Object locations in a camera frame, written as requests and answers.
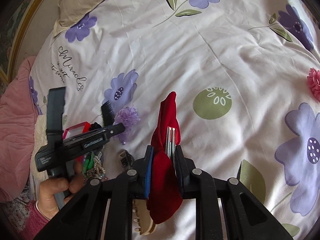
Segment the pink sleeve left forearm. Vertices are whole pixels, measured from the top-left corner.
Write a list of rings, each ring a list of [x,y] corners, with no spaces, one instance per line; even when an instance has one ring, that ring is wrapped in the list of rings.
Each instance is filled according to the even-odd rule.
[[[49,219],[39,211],[38,202],[31,201],[28,204],[28,210],[29,217],[24,224],[23,230],[20,232],[22,239],[34,239],[49,222]]]

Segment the left hand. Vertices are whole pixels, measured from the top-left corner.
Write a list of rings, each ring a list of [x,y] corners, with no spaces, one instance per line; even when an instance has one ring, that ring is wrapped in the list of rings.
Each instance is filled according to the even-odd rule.
[[[59,211],[54,195],[69,190],[71,195],[64,199],[66,204],[83,185],[82,165],[77,161],[74,163],[74,177],[70,182],[65,178],[49,178],[43,181],[39,187],[38,208],[40,213],[47,219],[52,219]]]

